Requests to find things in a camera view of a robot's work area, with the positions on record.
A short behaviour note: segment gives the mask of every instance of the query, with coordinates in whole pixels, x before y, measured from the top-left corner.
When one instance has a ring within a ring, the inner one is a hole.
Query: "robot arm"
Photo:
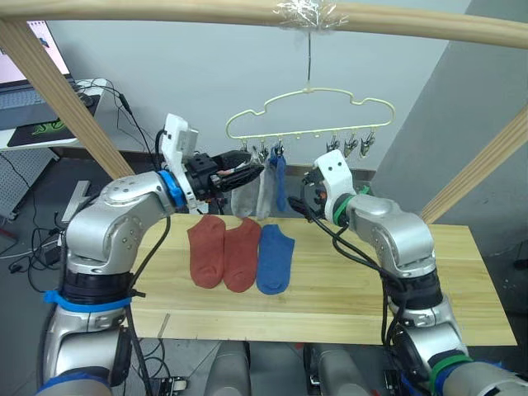
[[[73,217],[62,284],[45,296],[54,308],[40,350],[39,394],[71,394],[72,389],[110,394],[108,386],[126,378],[132,337],[122,323],[135,295],[137,275],[130,271],[145,232],[185,206],[195,209],[250,182],[262,170],[243,164],[249,153],[210,158],[194,155],[195,144],[196,132],[168,115],[161,144],[166,169],[111,182]]]
[[[386,342],[393,343],[407,377],[446,396],[525,394],[525,381],[469,358],[450,302],[441,292],[427,225],[392,200],[357,195],[339,150],[319,157],[314,167],[305,181],[322,184],[325,190],[318,191],[316,202],[322,207],[316,214],[348,227],[373,246],[379,265],[390,275],[382,278],[396,323],[392,332],[389,327]],[[298,201],[293,203],[299,208]]]

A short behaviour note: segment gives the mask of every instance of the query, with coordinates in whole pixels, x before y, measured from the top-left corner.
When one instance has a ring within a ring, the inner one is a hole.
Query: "blue ring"
[[[46,303],[56,303],[59,307],[66,309],[71,312],[104,312],[110,311],[113,309],[124,308],[127,305],[130,305],[132,299],[127,297],[126,299],[120,299],[118,301],[112,301],[111,303],[106,304],[94,304],[94,305],[84,305],[84,304],[74,304],[70,303],[64,299],[57,290],[47,290],[44,293],[44,301]]]
[[[163,181],[165,182],[165,186],[167,186],[169,194],[176,203],[176,207],[181,208],[182,206],[184,206],[185,202],[183,201],[182,189],[176,184],[174,177],[171,175],[171,173],[167,171],[159,171],[158,174],[162,177]]]

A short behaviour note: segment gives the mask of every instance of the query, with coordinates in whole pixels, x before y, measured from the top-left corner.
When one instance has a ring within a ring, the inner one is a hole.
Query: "floor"
[[[148,167],[142,163],[131,164],[136,172],[144,172]],[[90,180],[88,193],[97,193],[110,179],[92,160],[61,159],[52,163],[35,184],[32,195],[21,203],[19,215],[3,227],[19,237],[19,243],[6,253],[18,254],[29,248],[29,237],[33,224],[33,203],[36,203],[36,222],[39,226],[53,228],[54,212],[62,213],[78,180]],[[297,193],[299,179],[292,177],[287,186]],[[289,210],[283,216],[295,216]],[[0,251],[5,247],[0,244]],[[519,346],[483,346],[470,348],[475,358],[501,362],[510,370],[528,372],[528,270],[517,270],[512,263],[528,257],[528,243],[505,252],[500,256],[485,257],[484,261],[493,279],[495,288],[507,312],[510,324],[516,334]],[[7,270],[10,259],[0,257],[0,394],[27,396],[35,393],[35,351],[38,335],[47,306],[42,297],[30,289],[26,274],[11,275]],[[35,283],[43,289],[52,289],[57,282],[57,273],[42,271],[34,275]],[[152,351],[158,343],[155,339],[142,341],[145,353]],[[187,396],[202,395],[210,366],[215,358],[217,341],[165,340],[166,362],[172,375],[190,376]],[[251,342],[252,352],[252,391],[253,395],[305,395],[302,355],[299,346],[280,342]],[[378,346],[347,346],[361,367],[379,367],[379,370],[366,371],[365,377],[372,389],[380,395],[387,394],[383,389],[382,369],[388,364]],[[149,371],[155,372],[159,363],[149,362]],[[143,388],[133,367],[123,385],[115,389],[115,394],[142,395]]]

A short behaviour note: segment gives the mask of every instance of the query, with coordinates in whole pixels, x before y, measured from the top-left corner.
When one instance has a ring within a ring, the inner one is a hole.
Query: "wooden beam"
[[[110,177],[134,174],[25,21],[0,20],[0,46]]]
[[[422,219],[428,224],[437,221],[527,141],[528,106],[524,106],[501,133],[423,208]]]
[[[2,0],[2,19],[115,19],[288,26],[278,0]],[[528,49],[528,24],[403,7],[336,2],[320,20],[337,31],[413,35]]]

